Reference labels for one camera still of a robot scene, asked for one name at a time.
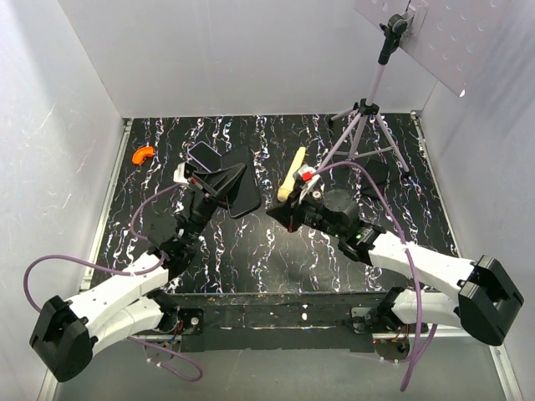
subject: orange object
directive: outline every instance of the orange object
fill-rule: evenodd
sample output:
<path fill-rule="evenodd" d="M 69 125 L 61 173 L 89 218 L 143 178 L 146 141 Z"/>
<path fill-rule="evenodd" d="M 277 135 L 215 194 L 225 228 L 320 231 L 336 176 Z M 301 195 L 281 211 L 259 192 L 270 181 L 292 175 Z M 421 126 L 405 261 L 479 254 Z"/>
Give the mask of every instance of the orange object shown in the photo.
<path fill-rule="evenodd" d="M 132 156 L 132 163 L 142 165 L 147 157 L 154 157 L 154 154 L 154 148 L 152 146 L 139 148 Z"/>

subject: white arm segment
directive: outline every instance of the white arm segment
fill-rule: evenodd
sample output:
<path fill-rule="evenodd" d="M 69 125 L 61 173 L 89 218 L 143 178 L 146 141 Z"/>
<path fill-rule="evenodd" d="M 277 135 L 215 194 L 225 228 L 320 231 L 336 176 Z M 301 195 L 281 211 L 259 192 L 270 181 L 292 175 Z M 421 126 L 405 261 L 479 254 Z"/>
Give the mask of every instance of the white arm segment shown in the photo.
<path fill-rule="evenodd" d="M 160 258 L 144 253 L 124 272 L 139 272 L 153 267 Z M 89 337 L 121 309 L 143 297 L 147 292 L 159 288 L 169 281 L 169 272 L 158 267 L 149 274 L 140 276 L 113 276 L 97 287 L 69 298 L 70 309 L 78 318 L 87 317 Z"/>
<path fill-rule="evenodd" d="M 461 319 L 453 312 L 459 306 L 446 294 L 422 292 L 422 322 L 462 328 Z M 404 290 L 396 299 L 392 312 L 405 324 L 416 323 L 416 293 Z"/>
<path fill-rule="evenodd" d="M 436 288 L 449 298 L 456 300 L 460 288 L 459 280 L 466 281 L 474 267 L 471 260 L 459 257 L 441 255 L 430 251 L 414 242 L 407 244 L 415 263 L 420 282 Z M 405 247 L 400 238 L 391 232 L 381 234 L 374 241 L 374 249 L 369 251 L 369 258 L 373 266 L 392 270 L 412 278 L 409 261 L 405 254 Z"/>
<path fill-rule="evenodd" d="M 144 330 L 153 330 L 164 316 L 160 306 L 142 297 L 138 302 L 112 316 L 96 333 L 99 341 L 93 346 L 93 356 L 118 341 Z"/>

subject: black phone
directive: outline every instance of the black phone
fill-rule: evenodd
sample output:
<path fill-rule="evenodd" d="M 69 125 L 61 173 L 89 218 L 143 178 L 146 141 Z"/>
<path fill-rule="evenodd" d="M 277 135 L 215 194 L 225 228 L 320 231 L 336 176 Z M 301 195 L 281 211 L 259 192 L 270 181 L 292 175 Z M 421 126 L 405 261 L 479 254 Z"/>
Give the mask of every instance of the black phone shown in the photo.
<path fill-rule="evenodd" d="M 187 154 L 196 164 L 209 173 L 221 169 L 221 155 L 206 142 L 197 142 L 187 151 Z"/>
<path fill-rule="evenodd" d="M 237 163 L 243 163 L 246 169 L 239 184 L 227 196 L 228 212 L 233 219 L 243 217 L 262 205 L 257 185 L 257 173 L 254 170 L 254 159 L 248 146 L 240 146 L 221 157 L 222 169 Z"/>

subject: tripod stand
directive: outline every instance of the tripod stand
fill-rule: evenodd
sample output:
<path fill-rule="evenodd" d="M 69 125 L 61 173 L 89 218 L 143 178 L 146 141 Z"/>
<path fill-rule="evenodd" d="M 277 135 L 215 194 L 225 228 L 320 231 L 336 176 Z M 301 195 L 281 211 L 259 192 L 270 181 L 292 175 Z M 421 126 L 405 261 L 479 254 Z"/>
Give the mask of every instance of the tripod stand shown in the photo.
<path fill-rule="evenodd" d="M 336 142 L 334 147 L 329 151 L 325 159 L 322 161 L 321 165 L 319 165 L 319 169 L 324 168 L 330 162 L 334 155 L 347 155 L 348 159 L 358 159 L 359 157 L 393 151 L 403 167 L 403 170 L 405 172 L 404 176 L 407 176 L 409 174 L 409 166 L 405 163 L 405 160 L 403 159 L 403 156 L 400 153 L 400 149 L 394 142 L 394 139 L 392 138 L 389 129 L 386 127 L 386 124 L 383 121 L 383 118 L 381 117 L 381 114 L 379 114 L 379 106 L 374 103 L 375 95 L 377 94 L 377 88 L 379 87 L 381 78 L 383 77 L 383 72 L 385 71 L 385 66 L 390 59 L 390 55 L 400 46 L 401 37 L 409 27 L 409 22 L 403 17 L 401 17 L 399 14 L 396 14 L 390 18 L 387 26 L 381 24 L 380 27 L 385 32 L 385 43 L 383 44 L 383 48 L 379 56 L 379 66 L 377 68 L 377 72 L 375 73 L 374 81 L 372 82 L 371 88 L 369 90 L 369 96 L 367 98 L 361 99 L 359 103 L 355 103 L 352 108 L 347 109 L 340 114 L 336 114 L 334 117 L 331 117 L 329 119 L 329 126 L 332 127 L 333 121 L 335 121 L 336 119 L 341 119 L 347 114 L 356 113 L 354 119 L 351 121 L 348 128 L 344 131 L 342 136 L 340 136 L 338 142 Z M 379 123 L 381 131 L 385 135 L 390 146 L 359 155 L 357 153 L 357 148 L 359 147 L 360 138 L 362 137 L 364 127 L 366 126 L 366 121 L 371 116 L 374 116 L 375 120 Z M 351 131 L 356 125 L 358 125 L 357 130 L 351 140 L 351 148 L 349 149 L 349 152 L 338 152 L 339 147 L 343 144 L 345 139 L 350 136 Z"/>

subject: black marble surface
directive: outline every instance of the black marble surface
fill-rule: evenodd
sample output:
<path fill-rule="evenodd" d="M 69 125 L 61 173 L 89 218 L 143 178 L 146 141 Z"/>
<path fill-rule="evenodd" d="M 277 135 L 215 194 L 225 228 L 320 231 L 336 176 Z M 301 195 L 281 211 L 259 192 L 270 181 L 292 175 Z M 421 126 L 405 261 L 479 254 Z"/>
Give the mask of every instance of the black marble surface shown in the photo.
<path fill-rule="evenodd" d="M 402 180 L 401 167 L 391 152 L 376 155 L 390 166 L 386 198 L 407 238 L 448 255 L 456 249 L 437 195 L 431 172 L 409 114 L 387 114 L 385 120 L 398 141 L 413 175 Z M 330 130 L 325 115 L 225 116 L 205 118 L 135 119 L 120 169 L 110 216 L 98 262 L 123 269 L 147 245 L 129 232 L 130 219 L 139 204 L 158 190 L 172 185 L 173 171 L 187 158 L 188 149 L 205 141 L 220 154 L 249 145 L 255 155 L 262 208 L 233 220 L 219 210 L 205 229 L 195 260 L 169 285 L 170 292 L 367 292 L 405 285 L 407 280 L 378 267 L 351 262 L 337 248 L 337 240 L 302 227 L 287 233 L 265 215 L 277 201 L 277 188 L 299 146 L 308 149 L 305 161 L 317 166 L 347 126 L 347 117 Z M 156 148 L 156 157 L 142 166 L 131 162 L 141 146 Z M 385 147 L 379 126 L 368 124 L 360 152 Z M 388 230 L 393 225 L 379 202 L 359 196 L 360 174 L 340 168 L 324 175 L 322 190 L 345 188 L 359 202 L 367 221 Z M 146 207 L 136 227 L 143 231 L 156 213 L 177 213 L 184 191 L 164 196 Z M 108 276 L 95 272 L 93 285 Z"/>

